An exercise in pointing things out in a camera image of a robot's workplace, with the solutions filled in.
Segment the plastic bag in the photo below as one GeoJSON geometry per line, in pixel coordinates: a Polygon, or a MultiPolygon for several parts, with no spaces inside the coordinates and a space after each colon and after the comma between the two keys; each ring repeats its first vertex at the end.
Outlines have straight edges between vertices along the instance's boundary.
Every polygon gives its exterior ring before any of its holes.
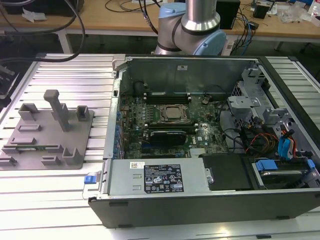
{"type": "Polygon", "coordinates": [[[281,11],[278,14],[282,23],[293,23],[302,20],[301,16],[304,13],[304,6],[306,4],[300,1],[296,1],[288,10],[281,11]]]}

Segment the red wire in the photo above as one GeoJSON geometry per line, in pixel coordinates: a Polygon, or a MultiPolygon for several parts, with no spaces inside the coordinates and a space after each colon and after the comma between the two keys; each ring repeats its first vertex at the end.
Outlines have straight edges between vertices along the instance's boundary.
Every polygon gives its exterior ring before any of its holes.
{"type": "Polygon", "coordinates": [[[278,138],[277,138],[275,135],[273,135],[273,134],[270,134],[270,133],[259,133],[259,134],[257,134],[257,135],[254,136],[254,138],[252,139],[252,141],[251,141],[251,143],[250,143],[250,146],[256,141],[257,137],[259,137],[259,136],[264,136],[264,135],[272,136],[275,140],[279,141],[278,138]]]}

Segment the screw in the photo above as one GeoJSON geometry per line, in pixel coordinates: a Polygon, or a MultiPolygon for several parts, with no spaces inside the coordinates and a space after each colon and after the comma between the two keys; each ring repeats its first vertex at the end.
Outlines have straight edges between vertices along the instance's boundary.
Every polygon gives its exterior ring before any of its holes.
{"type": "Polygon", "coordinates": [[[206,176],[206,180],[208,181],[208,184],[214,183],[214,178],[212,176],[206,176]]]}

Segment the wooden table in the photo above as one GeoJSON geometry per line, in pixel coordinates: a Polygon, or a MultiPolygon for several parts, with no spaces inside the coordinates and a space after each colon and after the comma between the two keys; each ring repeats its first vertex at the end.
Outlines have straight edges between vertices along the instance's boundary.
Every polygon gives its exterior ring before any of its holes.
{"type": "MultiPolygon", "coordinates": [[[[118,1],[113,0],[108,4],[108,7],[114,10],[120,10],[118,1]]],[[[92,35],[130,35],[130,36],[156,36],[150,27],[145,22],[143,15],[140,12],[112,12],[105,9],[106,0],[85,0],[80,16],[83,20],[87,34],[92,35]]],[[[250,3],[250,0],[241,1],[241,9],[245,4],[250,3]]],[[[126,3],[127,8],[138,8],[138,4],[126,3]]],[[[149,17],[158,27],[159,8],[156,5],[148,6],[149,17]]],[[[247,16],[249,21],[254,21],[259,24],[259,28],[254,35],[254,40],[261,41],[279,41],[279,42],[312,42],[320,43],[320,27],[314,26],[312,23],[302,21],[300,23],[281,23],[277,16],[266,16],[265,19],[252,18],[253,13],[247,9],[242,12],[247,16]]],[[[20,31],[37,31],[56,28],[64,25],[69,21],[69,17],[62,16],[47,16],[47,21],[29,22],[21,15],[7,15],[8,19],[20,31]]],[[[8,27],[3,17],[0,17],[0,28],[4,30],[12,30],[8,27]]],[[[228,55],[230,45],[242,35],[243,25],[237,20],[232,30],[224,30],[228,36],[228,43],[224,51],[228,55]]],[[[78,20],[56,33],[61,42],[64,53],[72,53],[72,48],[67,34],[81,34],[81,27],[78,20]]]]}

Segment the sticker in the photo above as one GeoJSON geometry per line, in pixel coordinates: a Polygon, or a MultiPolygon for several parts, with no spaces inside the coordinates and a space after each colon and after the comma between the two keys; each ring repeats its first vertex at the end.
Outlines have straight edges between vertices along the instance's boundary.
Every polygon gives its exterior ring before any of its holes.
{"type": "Polygon", "coordinates": [[[144,161],[131,161],[130,168],[131,169],[143,169],[145,165],[144,161]]]}
{"type": "Polygon", "coordinates": [[[187,65],[178,65],[177,70],[178,71],[187,71],[188,70],[188,66],[187,65]]]}
{"type": "Polygon", "coordinates": [[[147,194],[184,192],[180,164],[145,165],[144,191],[147,194]]]}

